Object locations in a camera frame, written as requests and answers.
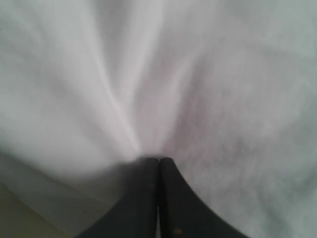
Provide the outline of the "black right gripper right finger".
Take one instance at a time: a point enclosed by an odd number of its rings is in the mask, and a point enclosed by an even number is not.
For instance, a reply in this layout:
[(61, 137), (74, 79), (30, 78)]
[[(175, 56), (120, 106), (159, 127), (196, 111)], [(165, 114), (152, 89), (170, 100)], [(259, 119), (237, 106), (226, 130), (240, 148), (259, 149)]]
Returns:
[(191, 189), (171, 158), (159, 161), (158, 212), (162, 238), (242, 238)]

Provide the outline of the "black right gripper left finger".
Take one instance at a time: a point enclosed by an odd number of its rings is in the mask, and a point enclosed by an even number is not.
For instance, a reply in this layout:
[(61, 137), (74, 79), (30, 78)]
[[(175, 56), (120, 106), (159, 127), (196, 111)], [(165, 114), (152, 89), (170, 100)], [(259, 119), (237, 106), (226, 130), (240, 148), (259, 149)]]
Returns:
[(159, 160), (144, 159), (123, 197), (80, 238), (154, 238)]

